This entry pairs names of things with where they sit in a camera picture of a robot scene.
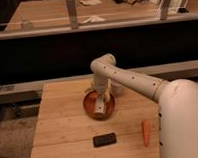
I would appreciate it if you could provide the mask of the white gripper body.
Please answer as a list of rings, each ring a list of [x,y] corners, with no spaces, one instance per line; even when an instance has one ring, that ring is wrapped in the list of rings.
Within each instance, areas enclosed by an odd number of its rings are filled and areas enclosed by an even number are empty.
[[[94,114],[100,115],[106,113],[106,104],[111,100],[110,95],[104,93],[96,97],[95,100],[95,107],[94,107]]]

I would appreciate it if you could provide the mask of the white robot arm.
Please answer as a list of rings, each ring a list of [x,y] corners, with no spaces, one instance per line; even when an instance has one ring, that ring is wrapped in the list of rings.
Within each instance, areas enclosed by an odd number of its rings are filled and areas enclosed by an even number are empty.
[[[90,68],[99,94],[111,79],[158,104],[160,158],[198,158],[198,83],[117,68],[111,54],[93,60]]]

